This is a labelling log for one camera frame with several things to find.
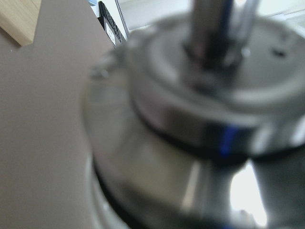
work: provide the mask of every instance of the metal shaft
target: metal shaft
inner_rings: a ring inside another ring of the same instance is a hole
[[[258,0],[195,0],[190,51],[204,67],[231,66],[251,32]]]

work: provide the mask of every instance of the blurry metal object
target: blurry metal object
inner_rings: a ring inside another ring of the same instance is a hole
[[[86,180],[88,182],[88,196],[94,224],[101,229],[129,229],[120,216],[115,213],[104,193],[101,191],[101,186],[92,167],[92,157],[88,160]]]
[[[92,69],[104,194],[132,229],[304,228],[305,38],[257,19],[243,61],[206,67],[183,46],[190,20],[136,31]]]
[[[195,0],[190,52],[204,67],[238,64],[252,30],[257,0]]]

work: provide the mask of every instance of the wooden block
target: wooden block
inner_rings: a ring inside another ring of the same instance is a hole
[[[21,46],[33,43],[41,0],[0,0],[0,27]]]

